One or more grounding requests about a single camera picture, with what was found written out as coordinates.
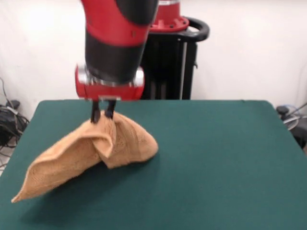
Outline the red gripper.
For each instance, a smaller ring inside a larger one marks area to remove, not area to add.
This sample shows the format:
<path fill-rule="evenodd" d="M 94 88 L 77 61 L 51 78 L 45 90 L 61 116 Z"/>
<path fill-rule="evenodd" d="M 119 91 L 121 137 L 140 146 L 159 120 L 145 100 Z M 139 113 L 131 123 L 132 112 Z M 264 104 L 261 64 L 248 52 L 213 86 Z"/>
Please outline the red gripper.
<path fill-rule="evenodd" d="M 96 124 L 100 119 L 99 100 L 108 102 L 105 117 L 112 119 L 116 100 L 131 101 L 141 98 L 144 90 L 144 72 L 141 67 L 138 67 L 132 81 L 116 85 L 94 77 L 86 66 L 77 66 L 75 68 L 75 87 L 79 98 L 93 101 L 90 121 Z"/>

